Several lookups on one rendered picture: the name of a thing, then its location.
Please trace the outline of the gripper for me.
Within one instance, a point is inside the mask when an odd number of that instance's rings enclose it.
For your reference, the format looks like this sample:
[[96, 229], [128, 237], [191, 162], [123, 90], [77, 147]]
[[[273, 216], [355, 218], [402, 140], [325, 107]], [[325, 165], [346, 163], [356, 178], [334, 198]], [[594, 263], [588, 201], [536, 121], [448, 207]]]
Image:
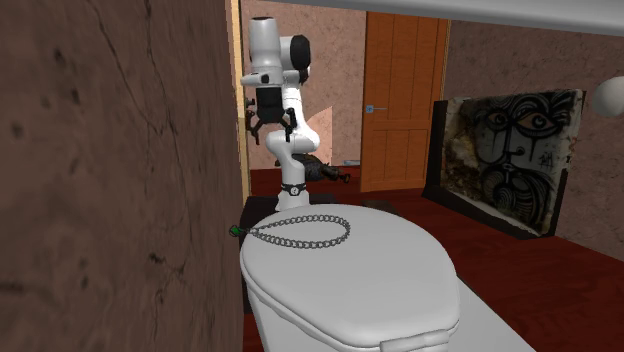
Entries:
[[[256, 89], [257, 109], [251, 109], [256, 105], [255, 99], [245, 99], [245, 129], [252, 135], [255, 144], [259, 145], [259, 130], [263, 123], [279, 123], [284, 127], [285, 141], [290, 142], [291, 134], [297, 127], [296, 113], [293, 108], [284, 111], [282, 102], [282, 90], [280, 87], [258, 87]], [[252, 124], [252, 119], [258, 116], [259, 120]]]

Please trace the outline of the dark brown lumpy object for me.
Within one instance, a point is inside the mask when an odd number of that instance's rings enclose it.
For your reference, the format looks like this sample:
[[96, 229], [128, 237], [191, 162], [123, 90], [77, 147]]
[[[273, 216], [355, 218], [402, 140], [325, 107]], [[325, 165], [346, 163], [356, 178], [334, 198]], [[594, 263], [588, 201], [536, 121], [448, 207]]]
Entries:
[[323, 163], [315, 155], [303, 153], [293, 154], [292, 157], [304, 166], [306, 181], [321, 181], [324, 179], [331, 181], [341, 180], [344, 183], [350, 181], [351, 175], [349, 173], [343, 173], [338, 167]]

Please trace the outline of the orange wooden door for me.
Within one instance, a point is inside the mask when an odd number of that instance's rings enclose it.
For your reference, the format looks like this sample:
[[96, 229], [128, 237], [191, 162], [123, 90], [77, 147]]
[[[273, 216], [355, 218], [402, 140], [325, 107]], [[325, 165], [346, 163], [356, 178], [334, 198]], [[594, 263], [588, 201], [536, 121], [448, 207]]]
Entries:
[[363, 192], [425, 184], [433, 106], [443, 98], [451, 21], [366, 15]]

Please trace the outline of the white toilet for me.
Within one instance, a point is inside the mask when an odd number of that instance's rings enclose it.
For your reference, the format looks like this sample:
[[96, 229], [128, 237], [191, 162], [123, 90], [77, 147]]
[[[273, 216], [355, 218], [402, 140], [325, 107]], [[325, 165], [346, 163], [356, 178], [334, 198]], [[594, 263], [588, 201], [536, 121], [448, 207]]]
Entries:
[[272, 214], [240, 251], [264, 352], [535, 352], [415, 223], [353, 205]]

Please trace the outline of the white round object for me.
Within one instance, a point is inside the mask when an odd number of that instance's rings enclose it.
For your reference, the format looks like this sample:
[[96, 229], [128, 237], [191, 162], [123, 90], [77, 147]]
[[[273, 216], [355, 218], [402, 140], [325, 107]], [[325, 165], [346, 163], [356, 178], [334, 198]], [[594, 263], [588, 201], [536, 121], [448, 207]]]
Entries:
[[603, 117], [624, 114], [624, 76], [610, 78], [596, 87], [592, 109]]

